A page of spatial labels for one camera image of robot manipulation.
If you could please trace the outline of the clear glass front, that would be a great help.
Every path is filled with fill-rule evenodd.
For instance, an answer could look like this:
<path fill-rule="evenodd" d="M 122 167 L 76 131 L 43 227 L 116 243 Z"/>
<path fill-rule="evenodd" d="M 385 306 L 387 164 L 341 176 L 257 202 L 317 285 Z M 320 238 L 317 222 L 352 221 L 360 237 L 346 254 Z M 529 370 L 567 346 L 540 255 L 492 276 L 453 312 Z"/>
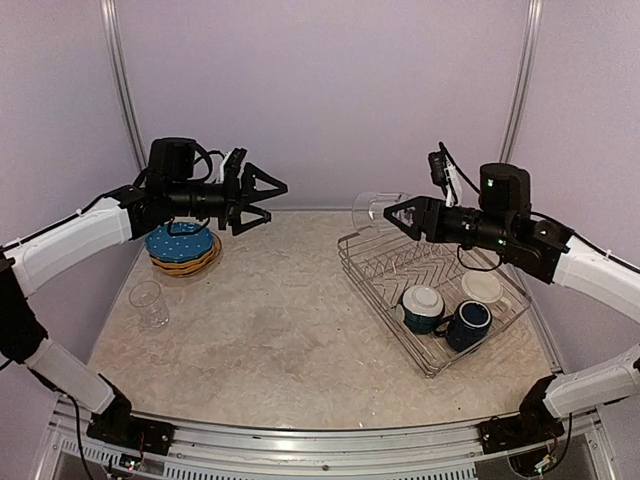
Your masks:
<path fill-rule="evenodd" d="M 405 192 L 362 192 L 352 204 L 352 222 L 357 233 L 374 238 L 398 232 L 398 229 L 384 218 L 384 209 L 409 200 Z"/>

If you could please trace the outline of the clear glass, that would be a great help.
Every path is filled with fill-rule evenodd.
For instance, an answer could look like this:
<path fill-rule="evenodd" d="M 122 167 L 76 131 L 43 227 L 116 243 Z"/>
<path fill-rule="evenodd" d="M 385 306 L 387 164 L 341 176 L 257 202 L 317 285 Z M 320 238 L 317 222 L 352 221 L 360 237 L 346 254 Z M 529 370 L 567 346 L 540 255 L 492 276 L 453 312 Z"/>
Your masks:
<path fill-rule="evenodd" d="M 384 218 L 384 209 L 409 200 L 405 192 L 362 192 L 352 204 L 352 222 L 357 233 L 374 238 L 398 232 L 398 229 Z"/>
<path fill-rule="evenodd" d="M 169 310 L 159 283 L 152 280 L 138 283 L 129 293 L 129 302 L 145 327 L 159 328 L 169 322 Z"/>

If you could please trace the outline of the yellow dotted plate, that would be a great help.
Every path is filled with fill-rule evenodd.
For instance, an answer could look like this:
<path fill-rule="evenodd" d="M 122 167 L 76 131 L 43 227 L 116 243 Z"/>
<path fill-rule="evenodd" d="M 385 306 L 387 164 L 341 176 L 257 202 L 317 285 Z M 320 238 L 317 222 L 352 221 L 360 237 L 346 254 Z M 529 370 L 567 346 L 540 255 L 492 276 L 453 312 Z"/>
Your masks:
<path fill-rule="evenodd" d="M 216 260 L 214 260 L 213 262 L 208 263 L 206 265 L 202 265 L 201 267 L 196 267 L 196 268 L 192 268 L 192 269 L 189 269 L 189 270 L 166 270 L 166 269 L 163 269 L 163 268 L 156 267 L 153 264 L 152 265 L 155 268 L 157 268 L 160 272 L 162 272 L 162 273 L 164 273 L 166 275 L 169 275 L 169 276 L 172 276 L 172 277 L 188 277 L 188 276 L 191 276 L 191 275 L 195 275 L 196 273 L 204 270 L 206 267 L 208 267 L 209 265 L 213 264 Z"/>
<path fill-rule="evenodd" d="M 166 270 L 189 270 L 196 267 L 201 267 L 202 265 L 206 265 L 208 263 L 216 260 L 222 251 L 221 241 L 217 236 L 214 236 L 214 241 L 212 247 L 206 251 L 202 256 L 189 260 L 186 262 L 164 262 L 161 261 L 152 255 L 149 255 L 149 258 L 152 264 L 156 267 L 163 268 Z"/>

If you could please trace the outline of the teal white bowl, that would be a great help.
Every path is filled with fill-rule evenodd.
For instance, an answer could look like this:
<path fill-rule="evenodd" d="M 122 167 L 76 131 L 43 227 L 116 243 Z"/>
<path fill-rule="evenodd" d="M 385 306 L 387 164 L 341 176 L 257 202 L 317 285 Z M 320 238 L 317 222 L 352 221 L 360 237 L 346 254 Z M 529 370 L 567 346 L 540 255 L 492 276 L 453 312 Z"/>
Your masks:
<path fill-rule="evenodd" d="M 429 286 L 408 287 L 402 293 L 399 305 L 404 313 L 404 325 L 417 335 L 432 333 L 444 317 L 444 298 Z"/>

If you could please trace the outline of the blue dotted plate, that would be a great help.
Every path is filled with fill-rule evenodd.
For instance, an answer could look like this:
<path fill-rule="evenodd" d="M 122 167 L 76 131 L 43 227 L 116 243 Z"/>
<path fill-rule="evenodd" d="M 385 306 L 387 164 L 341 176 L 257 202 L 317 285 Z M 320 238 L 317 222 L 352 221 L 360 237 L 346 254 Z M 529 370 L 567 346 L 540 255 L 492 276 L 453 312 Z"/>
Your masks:
<path fill-rule="evenodd" d="M 203 257 L 215 243 L 215 235 L 192 222 L 163 225 L 145 237 L 147 253 L 165 263 L 185 263 Z"/>

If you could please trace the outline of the white mug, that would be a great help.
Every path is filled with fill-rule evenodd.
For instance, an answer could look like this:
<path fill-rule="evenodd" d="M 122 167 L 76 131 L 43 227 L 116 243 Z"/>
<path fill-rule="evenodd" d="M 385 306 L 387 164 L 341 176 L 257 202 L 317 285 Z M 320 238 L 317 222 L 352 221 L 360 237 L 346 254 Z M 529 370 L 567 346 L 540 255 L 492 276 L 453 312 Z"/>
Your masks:
<path fill-rule="evenodd" d="M 469 298 L 490 308 L 506 312 L 512 307 L 502 283 L 492 273 L 468 271 L 462 276 L 461 286 Z"/>

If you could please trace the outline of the dark blue mug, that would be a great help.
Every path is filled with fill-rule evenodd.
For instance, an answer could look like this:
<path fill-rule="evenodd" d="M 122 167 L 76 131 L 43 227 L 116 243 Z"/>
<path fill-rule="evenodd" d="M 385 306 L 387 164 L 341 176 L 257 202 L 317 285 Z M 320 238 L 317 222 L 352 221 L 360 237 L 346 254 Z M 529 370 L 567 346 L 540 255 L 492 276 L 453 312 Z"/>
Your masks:
<path fill-rule="evenodd" d="M 476 300 L 460 303 L 444 317 L 433 334 L 446 340 L 456 352 L 463 352 L 488 335 L 493 315 L 487 305 Z"/>

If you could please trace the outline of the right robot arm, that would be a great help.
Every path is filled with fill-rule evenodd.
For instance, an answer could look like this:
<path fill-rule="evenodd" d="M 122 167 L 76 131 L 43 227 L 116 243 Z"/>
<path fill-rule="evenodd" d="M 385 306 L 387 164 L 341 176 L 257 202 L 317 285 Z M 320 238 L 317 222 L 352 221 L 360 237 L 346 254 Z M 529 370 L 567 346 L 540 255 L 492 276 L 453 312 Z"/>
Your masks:
<path fill-rule="evenodd" d="M 387 207 L 384 218 L 414 240 L 479 247 L 522 273 L 586 300 L 590 333 L 606 318 L 639 321 L 639 269 L 596 246 L 576 230 L 533 211 L 529 173 L 514 165 L 481 166 L 478 205 L 448 205 L 414 196 Z M 572 373 L 538 380 L 522 400 L 511 433 L 523 444 L 560 434 L 560 420 L 575 412 L 614 404 L 639 393 L 639 345 Z"/>

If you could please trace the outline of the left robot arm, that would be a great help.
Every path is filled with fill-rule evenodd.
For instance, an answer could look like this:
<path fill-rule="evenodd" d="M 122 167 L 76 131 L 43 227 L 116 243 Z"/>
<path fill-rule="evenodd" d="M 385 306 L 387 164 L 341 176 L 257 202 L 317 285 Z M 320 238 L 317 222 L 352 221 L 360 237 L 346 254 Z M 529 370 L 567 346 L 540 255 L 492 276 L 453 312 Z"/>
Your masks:
<path fill-rule="evenodd" d="M 118 444 L 140 434 L 131 401 L 51 337 L 31 299 L 76 267 L 177 217 L 214 220 L 233 235 L 270 222 L 260 204 L 285 195 L 287 184 L 247 161 L 243 148 L 221 154 L 219 166 L 216 155 L 192 138 L 158 138 L 134 181 L 1 248 L 2 356 L 87 409 Z"/>

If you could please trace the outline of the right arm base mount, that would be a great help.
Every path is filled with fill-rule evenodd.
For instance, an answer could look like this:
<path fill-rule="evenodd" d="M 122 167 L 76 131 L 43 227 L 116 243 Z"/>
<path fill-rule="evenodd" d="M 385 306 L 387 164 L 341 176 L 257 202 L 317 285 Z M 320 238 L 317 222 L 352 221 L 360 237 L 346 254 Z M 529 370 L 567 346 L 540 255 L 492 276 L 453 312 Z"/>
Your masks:
<path fill-rule="evenodd" d="M 534 417 L 523 417 L 521 414 L 491 417 L 480 422 L 477 431 L 485 455 L 558 440 L 565 434 L 564 425 L 560 420 L 540 421 Z"/>

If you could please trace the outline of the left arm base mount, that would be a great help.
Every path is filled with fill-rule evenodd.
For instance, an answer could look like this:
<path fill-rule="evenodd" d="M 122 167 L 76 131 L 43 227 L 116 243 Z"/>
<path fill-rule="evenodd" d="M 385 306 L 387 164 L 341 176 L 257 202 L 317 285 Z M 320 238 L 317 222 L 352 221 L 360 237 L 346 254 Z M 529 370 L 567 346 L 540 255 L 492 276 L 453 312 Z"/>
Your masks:
<path fill-rule="evenodd" d="M 175 426 L 171 423 L 135 416 L 126 411 L 92 414 L 87 428 L 87 435 L 92 439 L 161 456 L 168 455 L 174 433 Z"/>

